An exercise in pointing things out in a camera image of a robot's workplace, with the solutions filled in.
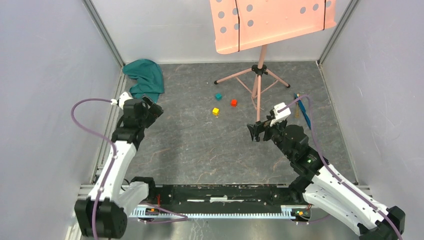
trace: speckled gray floor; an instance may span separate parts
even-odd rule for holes
[[[278,83],[262,94],[262,120],[276,104],[291,102],[294,93],[313,99],[316,133],[324,155],[348,180],[354,181],[329,96],[315,62],[267,62],[268,68],[291,85]],[[165,93],[157,102],[164,114],[145,131],[145,139],[131,161],[126,178],[153,177],[157,184],[290,183],[297,174],[289,161],[271,142],[252,142],[248,123],[256,121],[250,93],[236,80],[218,85],[214,81],[249,68],[252,63],[199,63],[161,65]],[[252,88],[254,73],[240,79]],[[262,89],[273,83],[265,75]],[[134,84],[127,82],[127,88]],[[215,94],[221,93],[221,101]],[[237,107],[230,106],[237,99]],[[213,108],[219,108],[215,117]],[[305,127],[300,113],[288,124]]]

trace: pink music stand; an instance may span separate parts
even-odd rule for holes
[[[336,25],[336,0],[209,0],[215,30],[215,46],[219,54],[231,54],[261,46],[259,62],[251,68],[215,81],[219,84],[236,78],[250,93],[255,106],[256,120],[260,120],[261,94],[277,82],[283,81],[264,65],[267,45],[285,39],[310,34]],[[256,73],[250,90],[239,75]],[[276,80],[261,90],[262,74]]]

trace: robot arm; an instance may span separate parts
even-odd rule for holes
[[[128,166],[145,136],[144,130],[163,113],[162,108],[147,96],[134,99],[127,92],[121,94],[118,100],[113,100],[112,104],[123,109],[123,115],[111,139],[117,149],[116,159],[110,171],[107,171],[114,157],[111,150],[104,170],[93,189],[86,199],[77,200],[74,206],[82,235],[86,237],[93,236],[92,213],[97,197],[99,197],[95,221],[97,235],[119,239],[127,228],[128,216],[141,201],[149,196],[149,187],[154,184],[149,177],[135,177],[127,190],[120,193]],[[102,181],[105,181],[105,184],[102,191],[99,191]]]
[[[405,213],[397,206],[387,208],[363,193],[324,158],[328,168],[341,181],[333,177],[317,151],[309,146],[309,138],[304,133],[303,127],[287,125],[286,118],[290,115],[290,110],[286,108],[279,112],[279,109],[285,106],[284,103],[276,105],[267,116],[267,121],[258,121],[255,124],[248,124],[247,127],[252,141],[258,142],[259,134],[264,132],[263,140],[273,141],[288,158],[290,166],[299,174],[299,177],[289,186],[292,197],[299,202],[305,201],[328,212],[352,229],[361,240],[397,239],[392,227],[378,212],[382,211],[401,234],[405,227]],[[377,211],[343,185],[343,182],[372,202],[378,208]]]

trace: green cloth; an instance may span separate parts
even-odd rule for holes
[[[129,78],[137,80],[137,84],[129,89],[133,98],[141,99],[146,94],[156,103],[159,95],[165,92],[162,70],[154,61],[148,59],[133,61],[125,65],[122,72]]]

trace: gray wall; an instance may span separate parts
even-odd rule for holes
[[[0,3],[0,239],[65,237],[101,141],[71,121],[112,98],[120,69],[81,0]],[[110,105],[77,118],[104,131]]]
[[[260,47],[231,54],[217,53],[210,1],[215,0],[92,0],[127,63],[139,58],[158,63],[258,61]],[[257,0],[238,1],[255,5]],[[336,1],[336,23],[349,1]],[[272,43],[265,60],[317,60],[333,30]]]
[[[404,239],[424,216],[424,1],[360,1],[323,73],[361,182],[406,212]]]

